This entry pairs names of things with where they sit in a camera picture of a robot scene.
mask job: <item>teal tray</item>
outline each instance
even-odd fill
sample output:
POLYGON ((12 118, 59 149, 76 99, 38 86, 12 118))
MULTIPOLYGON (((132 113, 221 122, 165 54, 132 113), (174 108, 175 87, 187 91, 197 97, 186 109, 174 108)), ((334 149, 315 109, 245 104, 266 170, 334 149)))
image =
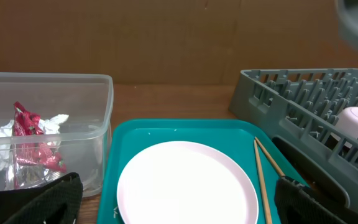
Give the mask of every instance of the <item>teal tray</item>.
MULTIPOLYGON (((287 176, 306 185, 297 171, 256 126, 240 120, 220 119, 137 119, 122 123, 114 131, 110 157, 104 178, 98 224, 124 224, 117 209, 117 183, 125 165, 141 150, 166 141, 191 141, 211 146, 229 156, 246 172, 259 202, 258 224, 265 223, 262 195, 254 153, 254 136, 287 176)), ((274 204, 278 174, 260 151, 273 223, 280 223, 274 204)))

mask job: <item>cardboard backdrop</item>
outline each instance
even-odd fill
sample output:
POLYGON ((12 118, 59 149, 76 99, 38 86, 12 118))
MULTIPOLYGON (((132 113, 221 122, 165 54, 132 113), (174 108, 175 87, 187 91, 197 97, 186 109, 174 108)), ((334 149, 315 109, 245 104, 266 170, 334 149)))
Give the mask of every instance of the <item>cardboard backdrop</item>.
POLYGON ((0 72, 234 84, 241 69, 357 67, 334 1, 0 0, 0 72))

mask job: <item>wooden chopstick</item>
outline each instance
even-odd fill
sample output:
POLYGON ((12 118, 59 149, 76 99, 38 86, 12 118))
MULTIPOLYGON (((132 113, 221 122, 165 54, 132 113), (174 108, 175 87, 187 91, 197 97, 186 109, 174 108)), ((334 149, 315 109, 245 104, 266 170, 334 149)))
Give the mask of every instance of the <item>wooden chopstick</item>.
POLYGON ((272 156, 267 152, 265 147, 260 143, 259 139, 255 137, 256 142, 258 143, 259 147, 262 149, 262 152, 264 152, 266 158, 269 160, 271 165, 274 167, 276 172, 279 174, 280 177, 284 176, 284 172, 281 170, 281 168, 277 165, 276 161, 272 158, 272 156))
POLYGON ((264 172, 262 169, 262 163, 260 162, 259 150, 258 150, 258 145, 256 143, 256 139, 254 139, 254 149, 255 149, 256 164, 258 168, 260 191, 262 192, 262 200, 264 203, 265 221, 267 224, 273 224, 272 214, 270 213, 270 207, 269 207, 269 199, 267 197, 267 192, 266 192, 264 172))

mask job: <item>table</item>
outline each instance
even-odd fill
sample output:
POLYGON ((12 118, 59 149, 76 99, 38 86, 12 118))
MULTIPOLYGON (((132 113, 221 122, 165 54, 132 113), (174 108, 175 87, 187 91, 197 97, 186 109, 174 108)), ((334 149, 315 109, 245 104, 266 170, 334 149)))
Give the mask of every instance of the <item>table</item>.
MULTIPOLYGON (((114 85, 111 127, 138 118, 235 119, 227 109, 234 86, 114 85)), ((96 223, 100 194, 84 198, 77 223, 96 223)))

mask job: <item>white plate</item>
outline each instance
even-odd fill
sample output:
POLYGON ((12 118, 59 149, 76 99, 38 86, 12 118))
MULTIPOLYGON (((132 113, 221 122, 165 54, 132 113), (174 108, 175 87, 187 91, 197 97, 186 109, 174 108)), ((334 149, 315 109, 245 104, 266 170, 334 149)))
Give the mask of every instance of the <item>white plate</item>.
POLYGON ((126 224, 255 224, 258 199, 229 157, 194 142, 163 142, 133 157, 117 201, 126 224))

